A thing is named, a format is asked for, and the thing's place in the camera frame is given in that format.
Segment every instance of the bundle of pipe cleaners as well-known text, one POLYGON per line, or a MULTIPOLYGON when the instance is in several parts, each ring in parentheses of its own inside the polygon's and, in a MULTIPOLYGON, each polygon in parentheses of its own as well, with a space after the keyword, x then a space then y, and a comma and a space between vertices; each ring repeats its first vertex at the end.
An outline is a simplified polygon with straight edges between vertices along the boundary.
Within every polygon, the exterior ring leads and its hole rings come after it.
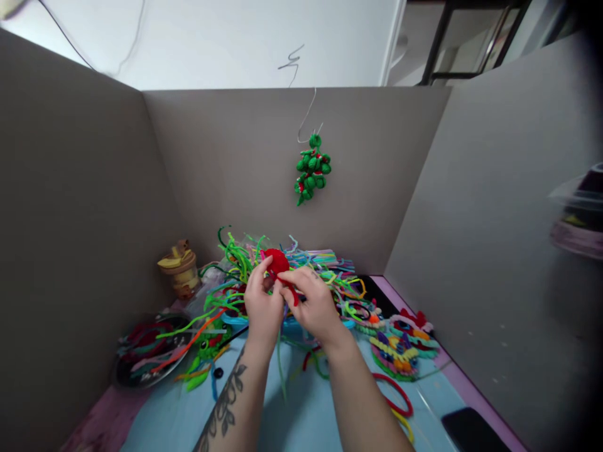
MULTIPOLYGON (((238 242, 231 233, 228 233, 228 241, 224 242, 222 240, 223 229, 224 227, 220 228, 218 231, 218 240, 220 242, 219 248, 224 252, 224 259, 218 264, 208 264, 199 271, 199 276, 201 278, 203 278, 210 268, 215 268, 224 273, 224 282, 218 284, 208 292, 204 304, 206 313, 201 316, 202 318, 208 317, 216 312, 224 312, 225 315, 222 319, 226 323, 245 325, 247 323, 247 316, 244 306, 244 293, 249 275, 267 256, 275 257, 271 266, 274 265, 276 260, 279 260, 280 265, 282 266, 283 261, 280 254, 284 255, 286 258, 287 262, 285 263, 285 268, 288 267, 288 269, 294 270, 303 266, 308 266, 321 277, 331 290, 334 305, 336 305, 342 320, 351 322, 352 325, 362 325, 362 319, 356 314, 360 309, 366 309, 367 311, 373 310, 372 303, 363 300, 366 289, 362 279, 359 279, 355 275, 354 263, 348 259, 338 259, 333 250, 302 250, 299 248, 298 242, 292 236, 290 236, 290 239, 293 244, 287 249, 283 249, 281 246, 280 250, 270 249, 267 244, 268 239, 265 235, 258 240, 247 235, 244 241, 238 242)), ((305 300, 303 293, 297 291, 295 288, 292 289, 298 299, 303 302, 305 300)), ((280 366, 280 343, 281 339, 291 343, 291 340, 285 338, 282 334, 285 327, 300 328, 286 306, 283 326, 277 342, 277 354, 283 396, 286 398, 285 383, 280 366)), ((303 332, 303 337, 306 344, 302 346, 302 348, 308 352, 309 358, 310 354, 314 354, 312 349, 317 343, 316 340, 309 339, 305 331, 303 332)), ((314 361, 317 364, 317 372, 319 375, 323 378, 328 378, 328 376, 320 371, 318 360, 315 359, 314 361)))
MULTIPOLYGON (((264 256, 273 255, 273 251, 264 244, 265 235, 259 240, 247 236, 247 243, 241 244, 236 242, 231 233, 228 233, 228 243, 224 243, 221 237, 222 229, 224 227, 218 231, 218 239, 219 247, 225 254, 223 262, 226 262, 224 265, 226 268, 210 264, 199 272, 199 276, 203 277, 209 268, 214 267, 225 274, 224 283, 212 289, 205 299, 204 308, 206 311, 209 309, 205 315, 211 315, 218 309, 225 309, 227 311, 226 319, 228 317, 246 319, 243 296, 247 280, 254 267, 261 262, 264 256)), ((283 249, 281 246, 280 250, 285 255, 289 268, 291 270, 303 266, 312 268, 331 289, 334 303, 337 305, 342 319, 362 323, 355 315, 356 309, 350 305, 350 302, 353 301, 353 305, 366 308, 372 308, 372 303, 362 299, 366 294, 366 289, 362 279, 355 275, 354 263, 347 259, 338 259, 332 250, 302 250, 299 248, 298 242, 293 237, 290 236, 290 238, 293 245, 288 249, 283 249)), ((300 299, 304 299, 303 293, 296 291, 296 295, 300 299)))

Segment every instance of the pink mat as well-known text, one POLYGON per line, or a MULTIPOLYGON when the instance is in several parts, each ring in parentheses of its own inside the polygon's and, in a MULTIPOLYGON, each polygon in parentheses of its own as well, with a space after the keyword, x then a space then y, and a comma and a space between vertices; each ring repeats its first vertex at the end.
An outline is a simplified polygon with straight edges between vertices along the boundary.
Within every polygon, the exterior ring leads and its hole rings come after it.
MULTIPOLYGON (((169 310, 178 312, 183 309, 176 300, 169 310)), ((136 392, 110 386, 61 447, 61 452, 119 452, 151 392, 152 388, 136 392)))
MULTIPOLYGON (((406 308, 409 312, 413 312, 406 302, 402 299, 398 292, 388 283, 388 280, 382 276, 371 276, 372 280, 379 286, 379 289, 389 298, 391 304, 393 304, 399 311, 402 308, 406 308)), ((446 350, 442 348, 440 354, 436 359, 433 360, 437 367, 442 367, 445 363, 452 360, 446 350)), ((484 396, 477 390, 465 373, 460 367, 452 362, 446 366, 442 373, 448 378, 448 381, 454 389, 459 393, 460 398, 467 404, 467 406, 477 411, 498 436, 501 437, 503 443, 513 452, 526 452, 526 447, 521 443, 519 438, 515 436, 511 428, 501 419, 494 408, 488 403, 484 396)))

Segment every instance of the forearm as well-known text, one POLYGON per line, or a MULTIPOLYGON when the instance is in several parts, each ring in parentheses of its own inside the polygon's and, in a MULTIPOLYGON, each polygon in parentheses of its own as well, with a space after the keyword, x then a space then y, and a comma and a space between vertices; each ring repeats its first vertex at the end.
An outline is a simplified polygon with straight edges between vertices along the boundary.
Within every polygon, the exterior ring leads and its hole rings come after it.
POLYGON ((337 339, 325 344, 324 349, 344 451, 413 451, 352 333, 343 328, 337 332, 337 339))
POLYGON ((256 449, 273 348, 254 342, 252 338, 246 342, 195 451, 256 449))

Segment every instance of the red pipe cleaner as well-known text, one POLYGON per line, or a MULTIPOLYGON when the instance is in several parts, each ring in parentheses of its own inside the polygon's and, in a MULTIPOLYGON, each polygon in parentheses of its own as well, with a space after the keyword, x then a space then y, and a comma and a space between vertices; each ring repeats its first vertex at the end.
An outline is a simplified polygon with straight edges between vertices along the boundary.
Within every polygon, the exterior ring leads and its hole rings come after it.
POLYGON ((300 298, 297 296, 297 292, 295 291, 295 288, 293 287, 292 283, 288 281, 283 281, 281 278, 278 277, 279 273, 289 271, 289 261, 287 260, 287 256, 285 256, 285 253, 283 253, 282 251, 274 248, 267 249, 265 254, 266 257, 272 256, 272 263, 268 266, 268 273, 270 273, 270 276, 272 276, 275 280, 278 279, 279 281, 281 281, 281 283, 283 283, 283 285, 285 285, 291 290, 291 293, 293 293, 294 300, 293 305, 297 306, 300 302, 300 298))
POLYGON ((400 416, 411 417, 413 415, 413 413, 414 413, 413 406, 410 403, 410 400, 408 399, 408 396, 406 395, 406 393, 404 392, 404 390, 398 385, 398 383, 396 383, 394 380, 392 380, 391 378, 389 378, 387 375, 373 374, 372 376, 375 378, 375 380, 385 380, 386 382, 388 382, 389 384, 391 384, 394 387, 394 389, 396 389, 398 391, 398 393, 402 396, 402 398, 406 402, 406 405, 408 405, 408 411, 402 410, 402 408, 398 407, 394 402, 392 402, 391 400, 389 400, 384 395, 383 397, 385 397, 385 400, 388 403, 389 407, 392 408, 392 410, 395 410, 400 416))
MULTIPOLYGON (((313 352, 317 352, 319 350, 320 350, 320 345, 317 345, 316 347, 314 347, 312 349, 313 352)), ((312 354, 311 352, 306 353, 306 357, 303 359, 303 371, 304 372, 306 371, 306 367, 308 367, 308 360, 310 359, 311 354, 312 354)))

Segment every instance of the arm tattoo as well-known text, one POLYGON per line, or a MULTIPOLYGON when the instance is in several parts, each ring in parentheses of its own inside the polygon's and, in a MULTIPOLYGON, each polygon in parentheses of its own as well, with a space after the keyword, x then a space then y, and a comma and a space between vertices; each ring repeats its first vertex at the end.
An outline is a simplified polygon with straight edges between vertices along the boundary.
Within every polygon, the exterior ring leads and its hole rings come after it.
POLYGON ((231 376, 228 377, 226 385, 218 397, 218 401, 215 403, 214 409, 209 415, 207 424, 205 424, 205 427, 203 428, 201 437, 199 438, 199 441, 194 449, 197 452, 207 452, 209 450, 209 439, 215 438, 218 424, 222 423, 220 428, 222 430, 222 437, 226 436, 228 433, 228 427, 234 425, 234 414, 232 411, 230 411, 229 406, 235 403, 237 399, 237 390, 239 392, 243 392, 241 375, 243 372, 245 372, 247 366, 244 364, 239 364, 239 361, 241 360, 244 352, 245 347, 242 348, 241 354, 239 355, 239 358, 232 369, 231 376))

